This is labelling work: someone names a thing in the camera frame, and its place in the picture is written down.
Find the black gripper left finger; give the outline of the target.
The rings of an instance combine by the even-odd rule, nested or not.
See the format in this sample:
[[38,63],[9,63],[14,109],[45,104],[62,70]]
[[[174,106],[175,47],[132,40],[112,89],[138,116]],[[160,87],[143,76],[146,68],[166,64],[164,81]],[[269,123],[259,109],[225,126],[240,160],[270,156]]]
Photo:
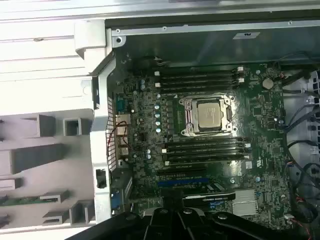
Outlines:
[[148,208],[143,216],[124,212],[83,230],[69,240],[172,240],[179,228],[176,213]]

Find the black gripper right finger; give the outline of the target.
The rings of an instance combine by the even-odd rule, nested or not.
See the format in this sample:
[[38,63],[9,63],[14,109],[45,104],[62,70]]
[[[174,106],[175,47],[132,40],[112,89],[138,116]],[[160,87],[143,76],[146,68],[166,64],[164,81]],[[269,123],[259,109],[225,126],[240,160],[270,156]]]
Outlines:
[[229,212],[206,216],[197,209],[178,212],[188,240],[302,240],[293,230],[274,230]]

